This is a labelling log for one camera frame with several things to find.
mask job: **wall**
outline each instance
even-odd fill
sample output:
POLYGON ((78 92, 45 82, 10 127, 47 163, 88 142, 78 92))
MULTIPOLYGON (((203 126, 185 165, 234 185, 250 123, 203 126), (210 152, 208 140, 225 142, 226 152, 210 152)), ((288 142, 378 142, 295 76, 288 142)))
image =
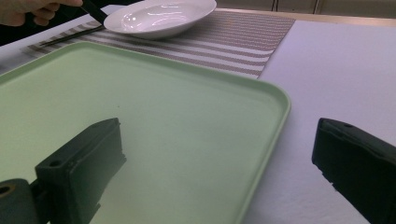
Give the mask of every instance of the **wall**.
MULTIPOLYGON (((313 13, 316 0, 278 0, 278 10, 313 13)), ((219 7, 270 11, 272 0, 217 0, 219 7)), ((396 18, 396 0, 319 0, 319 14, 396 18)))

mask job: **black tongs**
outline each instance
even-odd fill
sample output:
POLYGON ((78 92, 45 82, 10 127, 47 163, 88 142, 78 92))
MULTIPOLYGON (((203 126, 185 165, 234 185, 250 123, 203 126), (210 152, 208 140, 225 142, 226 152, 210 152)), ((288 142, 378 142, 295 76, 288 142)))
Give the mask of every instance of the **black tongs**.
POLYGON ((88 224, 125 162, 119 120, 97 122, 40 162, 30 185, 0 181, 0 223, 88 224))
POLYGON ((77 33, 72 34, 72 35, 67 35, 67 36, 64 36, 64 37, 61 37, 61 38, 58 38, 58 39, 43 43, 40 46, 44 46, 44 47, 45 46, 51 46, 51 45, 54 45, 54 44, 57 44, 57 43, 64 42, 64 41, 69 40, 69 39, 73 39, 73 38, 76 38, 76 37, 79 37, 79 36, 82 36, 82 35, 87 35, 87 34, 90 34, 90 33, 105 29, 104 22, 105 22, 105 19, 107 17, 107 14, 104 11, 102 11, 102 9, 97 7, 91 0, 84 0, 81 8, 84 11, 86 11, 88 14, 90 14, 94 19, 99 21, 101 23, 101 25, 98 26, 98 27, 89 29, 89 30, 83 30, 83 31, 77 32, 77 33))
POLYGON ((93 2, 91 2, 91 0, 84 0, 81 8, 90 14, 94 19, 99 21, 102 25, 104 24, 107 14, 102 11, 102 9, 97 7, 93 2))

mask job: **green tray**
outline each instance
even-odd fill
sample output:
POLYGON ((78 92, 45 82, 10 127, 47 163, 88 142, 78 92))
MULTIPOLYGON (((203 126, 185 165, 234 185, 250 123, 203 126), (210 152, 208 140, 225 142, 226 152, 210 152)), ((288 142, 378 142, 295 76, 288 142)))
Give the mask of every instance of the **green tray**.
POLYGON ((0 77, 0 180, 119 118, 128 159, 92 223, 241 223, 290 111, 274 85, 91 43, 0 77))

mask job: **plate rim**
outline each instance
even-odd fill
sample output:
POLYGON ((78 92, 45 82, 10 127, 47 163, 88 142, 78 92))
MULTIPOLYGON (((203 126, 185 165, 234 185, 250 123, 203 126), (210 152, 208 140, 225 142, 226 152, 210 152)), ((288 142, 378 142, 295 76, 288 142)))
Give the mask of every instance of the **plate rim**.
POLYGON ((162 1, 158 1, 158 0, 144 0, 144 1, 140 1, 137 3, 133 3, 129 6, 126 7, 122 7, 114 12, 112 12, 111 14, 109 14, 105 21, 104 21, 104 26, 115 33, 119 33, 119 34, 129 34, 129 35, 146 35, 146 34, 155 34, 157 32, 163 32, 163 31, 167 31, 167 30, 171 30, 171 29, 175 29, 177 27, 180 26, 186 26, 186 25, 191 25, 194 24, 196 22, 198 22, 199 20, 205 18, 206 16, 208 16, 210 13, 212 13, 217 7, 217 2, 216 0, 204 0, 204 1, 198 1, 198 0, 162 0, 162 1), (120 13, 123 10, 126 9, 130 9, 132 12, 136 12, 138 9, 142 9, 142 8, 147 8, 147 7, 155 7, 155 6, 159 6, 159 5, 163 5, 163 4, 167 4, 167 3, 193 3, 195 6, 200 6, 202 4, 202 2, 207 2, 210 3, 210 10, 206 11, 205 13, 203 13, 201 16, 194 18, 191 21, 185 22, 185 23, 181 23, 175 26, 170 26, 170 27, 166 27, 166 28, 162 28, 159 30, 151 30, 151 31, 121 31, 121 30, 115 30, 112 29, 111 27, 108 27, 108 23, 109 20, 112 19, 112 17, 114 17, 115 14, 120 13))

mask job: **finger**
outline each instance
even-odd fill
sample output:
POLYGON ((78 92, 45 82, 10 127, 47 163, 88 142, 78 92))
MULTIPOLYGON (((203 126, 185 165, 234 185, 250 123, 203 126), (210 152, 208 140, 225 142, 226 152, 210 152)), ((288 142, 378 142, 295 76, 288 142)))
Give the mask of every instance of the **finger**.
POLYGON ((36 11, 33 11, 32 13, 36 17, 47 20, 47 21, 52 20, 55 17, 55 12, 50 11, 46 8, 40 8, 36 11))
POLYGON ((59 3, 70 7, 81 7, 82 0, 42 0, 46 5, 49 3, 59 3))
POLYGON ((24 13, 10 13, 5 15, 3 18, 0 17, 0 24, 8 26, 22 26, 25 22, 24 13))
POLYGON ((48 24, 50 24, 49 20, 39 18, 39 17, 35 17, 33 19, 33 21, 35 22, 35 24, 40 25, 40 26, 47 26, 48 24))
POLYGON ((49 11, 58 11, 61 5, 59 3, 49 3, 48 5, 44 6, 45 9, 49 11))

